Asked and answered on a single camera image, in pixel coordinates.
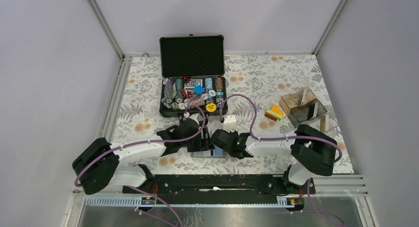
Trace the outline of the beige card holder wallet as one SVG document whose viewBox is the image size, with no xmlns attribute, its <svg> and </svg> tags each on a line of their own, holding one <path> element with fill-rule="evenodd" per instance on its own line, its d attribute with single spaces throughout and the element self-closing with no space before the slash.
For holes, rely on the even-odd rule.
<svg viewBox="0 0 419 227">
<path fill-rule="evenodd" d="M 194 158 L 223 158 L 225 155 L 221 148 L 214 146 L 214 149 L 193 152 L 191 156 Z"/>
</svg>

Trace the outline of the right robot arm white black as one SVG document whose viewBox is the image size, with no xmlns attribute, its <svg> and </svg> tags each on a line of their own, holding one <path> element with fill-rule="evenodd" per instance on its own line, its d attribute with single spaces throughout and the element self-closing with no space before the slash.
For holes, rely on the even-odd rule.
<svg viewBox="0 0 419 227">
<path fill-rule="evenodd" d="M 342 157 L 337 142 L 309 125 L 298 125 L 284 137 L 256 137 L 251 133 L 216 130 L 210 141 L 231 157 L 244 159 L 265 155 L 286 155 L 297 160 L 283 174 L 287 192 L 296 193 L 313 176 L 329 177 Z"/>
</svg>

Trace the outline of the blue round chip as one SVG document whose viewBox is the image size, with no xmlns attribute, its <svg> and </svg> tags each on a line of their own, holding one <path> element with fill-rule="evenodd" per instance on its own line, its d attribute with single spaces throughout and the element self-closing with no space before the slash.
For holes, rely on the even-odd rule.
<svg viewBox="0 0 419 227">
<path fill-rule="evenodd" d="M 205 89 L 203 86 L 197 85 L 194 87 L 193 91 L 195 94 L 203 94 L 205 92 Z"/>
</svg>

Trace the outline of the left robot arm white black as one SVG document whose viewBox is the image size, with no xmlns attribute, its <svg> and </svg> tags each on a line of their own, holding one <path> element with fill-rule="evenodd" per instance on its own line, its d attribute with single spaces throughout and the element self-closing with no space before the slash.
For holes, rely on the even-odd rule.
<svg viewBox="0 0 419 227">
<path fill-rule="evenodd" d="M 110 143 L 104 137 L 97 138 L 72 163 L 77 175 L 74 185 L 87 195 L 108 186 L 134 186 L 147 193 L 153 188 L 153 180 L 144 168 L 134 166 L 133 162 L 177 153 L 192 145 L 206 124 L 205 120 L 187 118 L 148 140 L 131 143 Z"/>
</svg>

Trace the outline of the orange yellow sticky note stack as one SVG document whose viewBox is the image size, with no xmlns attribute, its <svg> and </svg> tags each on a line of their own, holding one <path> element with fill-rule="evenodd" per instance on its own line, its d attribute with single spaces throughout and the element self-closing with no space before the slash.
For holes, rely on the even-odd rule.
<svg viewBox="0 0 419 227">
<path fill-rule="evenodd" d="M 278 106 L 273 105 L 271 109 L 265 112 L 264 116 L 272 121 L 279 122 L 283 119 L 284 112 Z"/>
</svg>

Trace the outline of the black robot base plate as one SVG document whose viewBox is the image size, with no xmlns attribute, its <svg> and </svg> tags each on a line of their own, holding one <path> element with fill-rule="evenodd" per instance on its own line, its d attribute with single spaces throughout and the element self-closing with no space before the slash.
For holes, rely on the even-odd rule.
<svg viewBox="0 0 419 227">
<path fill-rule="evenodd" d="M 313 183 L 284 184 L 281 175 L 154 175 L 139 189 L 171 205 L 276 204 L 280 196 L 316 192 Z"/>
</svg>

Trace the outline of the black poker chip case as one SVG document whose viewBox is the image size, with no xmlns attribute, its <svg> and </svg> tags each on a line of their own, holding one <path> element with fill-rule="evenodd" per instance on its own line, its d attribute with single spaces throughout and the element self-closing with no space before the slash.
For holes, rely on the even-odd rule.
<svg viewBox="0 0 419 227">
<path fill-rule="evenodd" d="M 206 114 L 225 114 L 228 109 L 224 63 L 224 36 L 177 36 L 159 39 L 162 88 L 159 113 L 163 117 L 179 117 L 190 104 Z M 202 79 L 205 92 L 195 94 L 184 85 L 191 79 Z M 206 111 L 215 103 L 215 112 Z"/>
</svg>

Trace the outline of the yellow round dealer chip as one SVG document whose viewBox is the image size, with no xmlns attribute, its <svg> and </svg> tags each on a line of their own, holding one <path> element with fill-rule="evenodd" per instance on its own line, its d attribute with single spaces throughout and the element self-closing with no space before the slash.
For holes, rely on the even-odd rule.
<svg viewBox="0 0 419 227">
<path fill-rule="evenodd" d="M 216 109 L 217 109 L 217 106 L 216 106 L 215 103 L 208 103 L 206 105 L 206 111 L 209 112 L 209 113 L 215 112 Z"/>
</svg>

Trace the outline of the clear acrylic card box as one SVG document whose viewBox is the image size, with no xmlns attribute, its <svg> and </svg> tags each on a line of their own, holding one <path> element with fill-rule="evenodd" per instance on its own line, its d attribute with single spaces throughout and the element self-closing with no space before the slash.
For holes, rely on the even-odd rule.
<svg viewBox="0 0 419 227">
<path fill-rule="evenodd" d="M 329 96 L 315 93 L 310 87 L 282 95 L 278 103 L 290 128 L 310 125 L 326 133 L 338 126 Z"/>
</svg>

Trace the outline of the playing card deck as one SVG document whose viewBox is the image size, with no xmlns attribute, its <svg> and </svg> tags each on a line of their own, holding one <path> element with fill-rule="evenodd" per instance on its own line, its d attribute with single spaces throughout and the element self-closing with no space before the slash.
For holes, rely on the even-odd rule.
<svg viewBox="0 0 419 227">
<path fill-rule="evenodd" d="M 185 89 L 194 89 L 196 86 L 202 86 L 203 80 L 202 79 L 191 79 L 187 83 L 185 83 L 184 88 Z"/>
</svg>

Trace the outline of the floral patterned table mat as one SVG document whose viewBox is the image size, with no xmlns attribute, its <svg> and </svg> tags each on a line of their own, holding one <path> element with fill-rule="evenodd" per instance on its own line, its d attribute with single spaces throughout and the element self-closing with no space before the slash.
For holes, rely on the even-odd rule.
<svg viewBox="0 0 419 227">
<path fill-rule="evenodd" d="M 217 129 L 246 133 L 256 137 L 282 137 L 293 134 L 285 116 L 279 122 L 264 116 L 278 98 L 310 87 L 313 92 L 327 94 L 316 56 L 303 55 L 228 55 L 224 58 L 227 113 L 210 115 L 208 130 Z M 165 118 L 159 113 L 162 88 L 161 59 L 133 57 L 129 62 L 125 90 L 114 126 L 112 142 L 129 143 L 150 139 L 156 132 L 178 123 L 179 118 Z M 335 163 L 335 174 L 354 172 L 339 124 L 326 135 L 337 141 L 342 157 Z M 265 155 L 237 159 L 194 158 L 185 149 L 165 157 L 142 161 L 154 174 L 281 174 L 295 158 Z"/>
</svg>

